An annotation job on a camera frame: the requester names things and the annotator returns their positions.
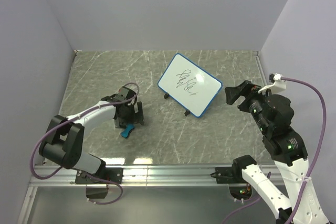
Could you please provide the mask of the blue black whiteboard eraser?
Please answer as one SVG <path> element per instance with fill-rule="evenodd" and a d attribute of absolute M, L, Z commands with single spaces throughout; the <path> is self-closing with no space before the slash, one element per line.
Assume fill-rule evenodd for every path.
<path fill-rule="evenodd" d="M 134 125 L 129 124 L 126 126 L 126 128 L 120 133 L 120 135 L 123 138 L 128 138 L 131 134 L 131 132 L 135 129 Z"/>

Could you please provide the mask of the blue framed whiteboard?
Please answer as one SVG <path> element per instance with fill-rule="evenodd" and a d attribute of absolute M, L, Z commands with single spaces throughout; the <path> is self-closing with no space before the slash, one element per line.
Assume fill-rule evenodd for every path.
<path fill-rule="evenodd" d="M 177 53 L 157 86 L 190 114 L 200 118 L 222 89 L 223 83 Z"/>

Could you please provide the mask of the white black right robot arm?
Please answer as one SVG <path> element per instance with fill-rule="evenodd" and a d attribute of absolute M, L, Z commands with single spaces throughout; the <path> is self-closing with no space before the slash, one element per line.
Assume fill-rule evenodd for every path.
<path fill-rule="evenodd" d="M 276 93 L 285 84 L 281 78 L 265 87 L 245 80 L 236 87 L 226 87 L 225 94 L 229 105 L 244 97 L 238 109 L 250 113 L 255 120 L 288 195 L 283 195 L 249 155 L 233 160 L 232 177 L 257 191 L 276 223 L 330 223 L 310 177 L 315 162 L 309 162 L 303 138 L 291 127 L 294 116 L 291 101 Z"/>

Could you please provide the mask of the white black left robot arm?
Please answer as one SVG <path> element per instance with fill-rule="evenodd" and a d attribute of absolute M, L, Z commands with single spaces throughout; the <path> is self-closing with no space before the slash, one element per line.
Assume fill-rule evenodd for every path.
<path fill-rule="evenodd" d="M 105 121 L 114 121 L 120 135 L 128 138 L 136 124 L 144 124 L 142 103 L 138 92 L 122 86 L 118 93 L 102 98 L 97 104 L 75 115 L 54 116 L 43 136 L 38 152 L 61 168 L 83 173 L 94 183 L 111 178 L 101 158 L 86 153 L 83 141 L 87 133 Z"/>

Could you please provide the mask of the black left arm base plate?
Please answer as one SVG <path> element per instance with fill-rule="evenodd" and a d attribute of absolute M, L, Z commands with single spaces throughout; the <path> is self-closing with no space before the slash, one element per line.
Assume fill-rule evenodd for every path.
<path fill-rule="evenodd" d="M 121 184 L 123 177 L 123 168 L 107 167 L 103 171 L 96 174 L 90 174 L 84 171 L 77 171 L 75 184 L 103 184 L 102 180 L 108 180 L 117 184 Z"/>

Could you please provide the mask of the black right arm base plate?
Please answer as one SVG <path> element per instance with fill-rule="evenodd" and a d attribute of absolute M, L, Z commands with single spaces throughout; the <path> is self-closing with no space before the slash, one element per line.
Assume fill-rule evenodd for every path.
<path fill-rule="evenodd" d="M 215 171 L 210 174 L 211 178 L 216 179 L 217 184 L 243 184 L 245 181 L 234 173 L 231 166 L 215 167 Z"/>

